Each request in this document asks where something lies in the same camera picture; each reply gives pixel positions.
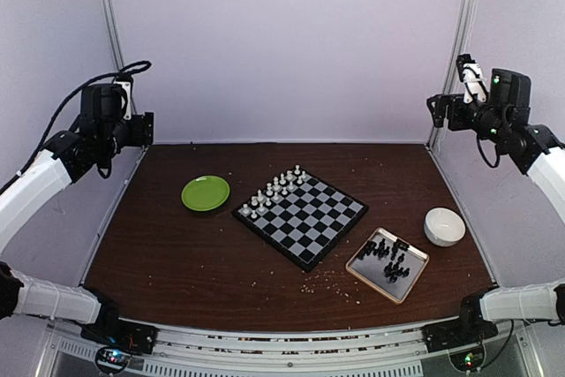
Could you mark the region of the black white chess board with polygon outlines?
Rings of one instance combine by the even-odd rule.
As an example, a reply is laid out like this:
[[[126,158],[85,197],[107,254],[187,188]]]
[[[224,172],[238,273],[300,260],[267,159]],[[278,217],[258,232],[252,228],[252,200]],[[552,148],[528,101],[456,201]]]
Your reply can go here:
[[[369,207],[302,167],[303,175],[297,177],[294,169],[272,179],[235,207],[232,215],[285,258],[310,272]],[[271,204],[261,214],[259,207],[266,199]]]

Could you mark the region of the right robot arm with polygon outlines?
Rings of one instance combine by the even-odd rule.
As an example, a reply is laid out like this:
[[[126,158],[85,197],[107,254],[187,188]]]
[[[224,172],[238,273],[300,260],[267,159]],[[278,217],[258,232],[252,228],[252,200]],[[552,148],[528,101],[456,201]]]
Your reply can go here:
[[[490,83],[475,64],[460,72],[460,94],[435,94],[426,99],[433,126],[452,132],[470,131],[476,142],[489,141],[495,157],[507,156],[516,170],[536,188],[544,204],[564,216],[564,144],[543,124],[530,121],[531,80],[528,76],[494,68]],[[564,323],[564,280],[515,287],[496,287],[470,295],[462,302],[453,336],[472,342],[488,321],[545,321]]]

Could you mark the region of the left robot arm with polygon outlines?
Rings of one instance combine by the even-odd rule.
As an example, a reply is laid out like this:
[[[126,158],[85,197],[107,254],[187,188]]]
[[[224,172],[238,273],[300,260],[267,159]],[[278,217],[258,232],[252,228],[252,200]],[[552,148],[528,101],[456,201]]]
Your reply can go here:
[[[154,139],[154,115],[132,110],[133,84],[127,79],[80,89],[79,114],[67,130],[40,143],[31,162],[1,191],[1,247],[45,206],[90,170],[107,179],[125,148],[146,148]],[[127,327],[115,307],[96,290],[32,277],[1,264],[1,316],[28,315],[91,325],[108,345],[118,345]]]

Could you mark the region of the green plate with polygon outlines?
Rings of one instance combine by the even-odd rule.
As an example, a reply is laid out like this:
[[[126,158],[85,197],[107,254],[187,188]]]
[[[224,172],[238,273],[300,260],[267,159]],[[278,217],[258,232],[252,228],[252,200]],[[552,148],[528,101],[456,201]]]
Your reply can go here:
[[[181,192],[185,207],[196,212],[208,212],[223,205],[230,196],[230,185],[222,177],[202,176],[191,180]]]

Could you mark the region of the white bowl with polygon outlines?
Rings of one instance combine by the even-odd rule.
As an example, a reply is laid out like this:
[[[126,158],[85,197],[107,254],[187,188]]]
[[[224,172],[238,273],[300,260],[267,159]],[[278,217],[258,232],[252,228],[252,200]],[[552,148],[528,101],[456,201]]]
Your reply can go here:
[[[434,245],[450,247],[463,239],[466,226],[456,212],[444,207],[436,207],[426,214],[424,232]]]

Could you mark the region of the wooden metal tray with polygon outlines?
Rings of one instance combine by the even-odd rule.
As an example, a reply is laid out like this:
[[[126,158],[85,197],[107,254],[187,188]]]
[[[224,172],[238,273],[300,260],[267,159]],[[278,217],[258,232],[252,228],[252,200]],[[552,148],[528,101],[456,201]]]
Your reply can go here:
[[[400,305],[423,274],[430,258],[415,245],[376,229],[345,265],[360,282]]]

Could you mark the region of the right aluminium frame post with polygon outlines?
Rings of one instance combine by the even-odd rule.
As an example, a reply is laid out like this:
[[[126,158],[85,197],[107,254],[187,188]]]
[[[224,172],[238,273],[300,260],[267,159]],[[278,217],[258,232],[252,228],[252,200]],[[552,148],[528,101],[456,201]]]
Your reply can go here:
[[[441,90],[443,94],[450,94],[456,88],[458,81],[456,57],[464,53],[471,39],[471,31],[475,19],[477,1],[478,0],[460,0],[454,40]]]

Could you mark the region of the aluminium frame post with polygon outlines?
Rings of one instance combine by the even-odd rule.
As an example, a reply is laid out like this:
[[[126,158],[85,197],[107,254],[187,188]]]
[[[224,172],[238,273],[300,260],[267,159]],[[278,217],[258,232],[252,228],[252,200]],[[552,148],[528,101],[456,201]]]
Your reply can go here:
[[[124,55],[119,40],[116,16],[114,12],[112,0],[100,0],[102,6],[102,15],[109,38],[109,47],[114,67],[119,70],[124,66]]]
[[[450,94],[456,88],[458,81],[456,57],[464,53],[471,39],[471,31],[475,19],[477,1],[478,0],[460,0],[454,40],[441,90],[443,94]]]

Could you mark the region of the left aluminium frame post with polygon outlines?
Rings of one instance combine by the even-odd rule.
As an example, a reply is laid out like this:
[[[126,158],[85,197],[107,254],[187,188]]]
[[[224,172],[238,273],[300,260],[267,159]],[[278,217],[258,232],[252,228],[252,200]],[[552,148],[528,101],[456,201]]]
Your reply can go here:
[[[124,66],[124,55],[119,40],[116,16],[114,12],[112,0],[100,0],[102,6],[102,15],[109,38],[109,47],[114,67],[119,70]]]

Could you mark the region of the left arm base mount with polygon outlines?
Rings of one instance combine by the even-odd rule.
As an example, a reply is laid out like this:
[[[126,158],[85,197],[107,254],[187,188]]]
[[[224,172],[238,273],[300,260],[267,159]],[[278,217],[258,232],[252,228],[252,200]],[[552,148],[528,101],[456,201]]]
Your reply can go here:
[[[84,339],[136,355],[152,354],[158,336],[156,327],[127,320],[119,320],[112,328],[95,324],[79,324],[79,327]]]

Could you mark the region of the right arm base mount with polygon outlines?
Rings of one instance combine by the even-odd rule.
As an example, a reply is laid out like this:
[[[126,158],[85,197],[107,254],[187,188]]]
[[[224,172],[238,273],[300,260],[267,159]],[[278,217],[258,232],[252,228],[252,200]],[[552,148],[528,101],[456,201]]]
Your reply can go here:
[[[498,328],[492,322],[467,327],[459,320],[447,320],[422,327],[429,353],[480,343],[498,334]]]

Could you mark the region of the front aluminium rail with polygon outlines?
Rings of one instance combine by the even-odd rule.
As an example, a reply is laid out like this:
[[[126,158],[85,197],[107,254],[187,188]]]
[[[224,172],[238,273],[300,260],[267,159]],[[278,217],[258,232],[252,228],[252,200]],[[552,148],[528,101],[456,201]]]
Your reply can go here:
[[[499,324],[485,341],[430,351],[423,324],[250,333],[160,325],[153,350],[120,376],[545,376],[531,327]]]

